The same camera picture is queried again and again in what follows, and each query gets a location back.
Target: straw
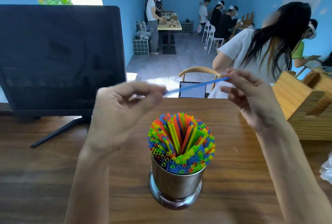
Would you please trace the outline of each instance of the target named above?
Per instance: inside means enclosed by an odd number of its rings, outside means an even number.
[[[217,83],[217,82],[228,80],[228,79],[229,79],[229,77],[224,77],[224,78],[220,78],[220,79],[216,79],[216,80],[210,80],[210,81],[206,81],[206,82],[202,82],[202,83],[198,83],[198,84],[196,83],[196,84],[190,85],[189,87],[177,88],[177,89],[169,90],[169,91],[163,93],[163,95],[165,95],[165,94],[171,94],[171,93],[183,92],[183,91],[187,91],[187,90],[190,90],[190,89],[193,89],[193,88],[202,87],[202,86],[205,86],[207,84]]]
[[[152,122],[147,140],[156,162],[174,174],[198,172],[214,157],[214,137],[209,128],[185,113],[161,115]]]

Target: hand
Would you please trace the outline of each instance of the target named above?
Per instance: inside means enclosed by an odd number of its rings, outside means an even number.
[[[318,58],[320,58],[320,56],[318,56],[318,55],[312,55],[312,56],[310,56],[310,57],[308,57],[308,59],[311,61],[311,60],[316,60],[316,59],[318,59]]]
[[[239,106],[241,114],[256,133],[286,121],[269,83],[249,71],[230,68],[226,72],[228,82],[235,88],[224,86],[220,90],[228,93],[228,99]]]
[[[102,155],[117,149],[141,117],[161,103],[165,91],[164,87],[144,82],[99,89],[85,147]],[[134,94],[145,98],[132,99]]]

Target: metal cup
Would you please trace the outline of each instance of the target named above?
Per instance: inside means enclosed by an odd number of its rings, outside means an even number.
[[[152,196],[169,209],[184,209],[196,202],[201,192],[205,167],[189,175],[177,175],[164,170],[151,155],[149,186]]]

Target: brown wooden tabletop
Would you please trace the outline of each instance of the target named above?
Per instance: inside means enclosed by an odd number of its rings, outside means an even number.
[[[148,188],[150,156],[146,140],[151,122],[164,113],[185,112],[206,123],[216,139],[203,190],[190,208],[160,206]],[[72,117],[44,117],[18,123],[0,117],[0,223],[63,223],[75,165],[87,126],[35,148],[30,144]],[[332,186],[319,169],[332,141],[301,142],[316,179],[329,199]],[[238,109],[224,99],[165,98],[146,115],[110,168],[111,223],[283,223],[276,193],[259,143]]]

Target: concrete floor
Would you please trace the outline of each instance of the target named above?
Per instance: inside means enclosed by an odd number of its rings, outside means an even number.
[[[217,55],[215,46],[209,50],[204,49],[204,41],[201,43],[201,35],[174,34],[176,55],[163,55],[162,46],[159,55],[133,56],[127,66],[127,72],[138,73],[142,81],[165,85],[168,90],[179,88],[182,77],[179,73],[189,67],[205,66],[212,68],[212,62]],[[185,81],[204,82],[213,80],[214,76],[204,73],[186,74]],[[212,84],[206,87],[210,92]],[[168,97],[177,97],[178,94],[170,94]]]

